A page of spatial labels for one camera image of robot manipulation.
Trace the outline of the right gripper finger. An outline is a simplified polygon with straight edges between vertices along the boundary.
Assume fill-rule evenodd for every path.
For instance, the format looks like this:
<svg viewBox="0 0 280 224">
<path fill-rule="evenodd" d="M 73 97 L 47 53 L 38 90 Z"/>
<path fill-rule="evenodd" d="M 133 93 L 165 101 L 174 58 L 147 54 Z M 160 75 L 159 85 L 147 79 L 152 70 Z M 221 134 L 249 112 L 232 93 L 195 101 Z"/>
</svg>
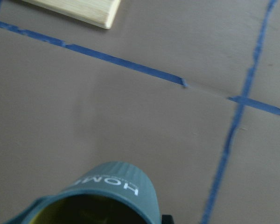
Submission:
<svg viewBox="0 0 280 224">
<path fill-rule="evenodd" d="M 161 217 L 162 224 L 173 224 L 173 217 L 171 215 L 162 215 Z"/>
</svg>

